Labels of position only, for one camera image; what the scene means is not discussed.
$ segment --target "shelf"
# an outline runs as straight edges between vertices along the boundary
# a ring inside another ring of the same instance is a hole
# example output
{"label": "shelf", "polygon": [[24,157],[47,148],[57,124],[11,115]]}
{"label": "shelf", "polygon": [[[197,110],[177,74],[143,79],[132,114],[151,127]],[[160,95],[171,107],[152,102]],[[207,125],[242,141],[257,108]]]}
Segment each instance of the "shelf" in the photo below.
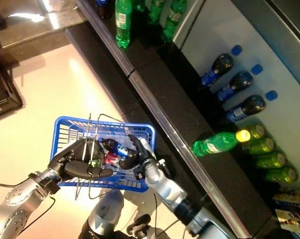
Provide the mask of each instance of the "shelf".
{"label": "shelf", "polygon": [[[123,73],[129,76],[133,92],[144,102],[237,237],[253,237],[272,213],[242,168],[229,153],[197,158],[190,149],[195,140],[213,135],[213,128],[217,131],[213,119],[222,114],[222,108],[211,101],[207,105],[202,104],[205,110],[198,109],[194,104],[195,100],[202,99],[191,99],[187,89],[194,89],[193,82],[197,81],[198,75],[185,68],[189,63],[182,58],[181,52],[174,44],[165,45],[149,40],[147,36],[151,32],[144,30],[144,27],[139,31],[141,35],[134,35],[130,46],[122,50],[117,47],[114,39],[113,17],[101,20],[96,15],[94,2],[90,0],[78,0],[78,6]],[[171,59],[183,62],[185,67],[172,70]],[[208,99],[208,93],[202,97]]]}

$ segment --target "green bottle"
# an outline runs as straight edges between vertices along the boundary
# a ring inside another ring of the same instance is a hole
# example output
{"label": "green bottle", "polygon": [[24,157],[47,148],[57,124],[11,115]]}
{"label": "green bottle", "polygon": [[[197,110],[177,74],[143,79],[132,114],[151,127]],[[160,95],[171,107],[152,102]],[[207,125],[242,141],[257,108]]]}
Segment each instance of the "green bottle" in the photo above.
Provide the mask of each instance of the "green bottle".
{"label": "green bottle", "polygon": [[116,0],[115,2],[115,24],[116,24],[116,43],[119,47],[126,48],[130,43],[131,27],[131,0]]}
{"label": "green bottle", "polygon": [[187,0],[173,0],[161,38],[164,42],[172,42],[174,32],[186,10]]}
{"label": "green bottle", "polygon": [[208,153],[220,153],[231,150],[238,142],[246,142],[250,139],[250,133],[243,129],[237,133],[222,132],[203,141],[196,141],[192,150],[196,156],[204,156]]}
{"label": "green bottle", "polygon": [[148,23],[158,25],[165,0],[152,0]]}

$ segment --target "can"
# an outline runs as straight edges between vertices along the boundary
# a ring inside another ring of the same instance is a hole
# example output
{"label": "can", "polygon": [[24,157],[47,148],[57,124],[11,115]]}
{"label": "can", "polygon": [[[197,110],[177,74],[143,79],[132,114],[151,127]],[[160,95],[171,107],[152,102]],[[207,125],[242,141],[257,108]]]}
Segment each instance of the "can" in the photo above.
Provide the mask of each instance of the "can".
{"label": "can", "polygon": [[265,180],[269,182],[292,183],[297,179],[298,174],[291,167],[269,169],[265,175]]}
{"label": "can", "polygon": [[263,124],[251,124],[248,125],[245,130],[248,130],[250,133],[250,139],[260,139],[265,136],[266,128]]}
{"label": "can", "polygon": [[280,152],[256,155],[253,159],[257,168],[281,168],[287,162],[286,156]]}
{"label": "can", "polygon": [[249,154],[262,154],[272,152],[276,143],[272,138],[264,137],[261,139],[249,141],[243,144],[243,151]]}

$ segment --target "shiny floor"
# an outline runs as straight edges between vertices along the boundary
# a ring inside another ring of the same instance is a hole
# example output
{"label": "shiny floor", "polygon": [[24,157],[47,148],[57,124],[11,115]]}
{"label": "shiny floor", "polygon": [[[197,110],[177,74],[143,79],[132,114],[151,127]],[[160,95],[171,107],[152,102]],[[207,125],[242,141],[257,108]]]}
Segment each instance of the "shiny floor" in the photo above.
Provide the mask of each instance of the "shiny floor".
{"label": "shiny floor", "polygon": [[[24,62],[13,70],[14,83],[24,100],[24,108],[0,120],[0,183],[16,184],[31,172],[46,168],[51,150],[54,121],[59,116],[87,118],[100,113],[120,119],[120,112],[100,82],[72,45],[47,52]],[[98,200],[88,199],[87,188],[75,201],[75,188],[63,187],[56,195],[55,206],[19,239],[75,239]],[[97,195],[100,189],[93,188]],[[0,188],[0,203],[7,189]],[[125,232],[135,217],[151,214],[154,226],[153,194],[125,192],[124,208],[117,230]],[[30,221],[51,204],[46,199]],[[159,202],[157,227],[165,229],[176,220]],[[184,226],[177,222],[167,234],[181,239]],[[185,238],[191,238],[186,232]]]}

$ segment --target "blue shopping basket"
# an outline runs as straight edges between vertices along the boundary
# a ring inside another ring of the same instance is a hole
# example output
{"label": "blue shopping basket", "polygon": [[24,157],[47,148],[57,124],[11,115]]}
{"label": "blue shopping basket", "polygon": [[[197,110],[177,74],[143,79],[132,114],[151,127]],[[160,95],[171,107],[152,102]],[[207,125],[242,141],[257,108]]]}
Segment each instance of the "blue shopping basket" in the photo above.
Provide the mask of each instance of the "blue shopping basket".
{"label": "blue shopping basket", "polygon": [[[128,134],[132,134],[137,138],[144,138],[155,149],[155,129],[149,124],[142,123],[120,123],[120,122],[105,122],[105,121],[90,121],[88,136],[94,137],[96,126],[98,126],[97,139],[112,138],[119,143],[129,148],[135,149],[130,141]],[[67,116],[61,116],[56,119],[54,127],[54,135],[52,141],[52,149],[50,160],[54,157],[57,151],[63,148],[66,144],[73,140],[87,136],[88,120],[79,119]],[[77,178],[62,182],[60,186],[76,186]],[[89,180],[84,180],[80,183],[83,187],[89,186]],[[144,179],[136,180],[134,173],[117,169],[110,177],[102,178],[100,180],[92,181],[91,187],[99,188],[116,188],[122,190],[129,190],[135,192],[145,192],[148,187]]]}

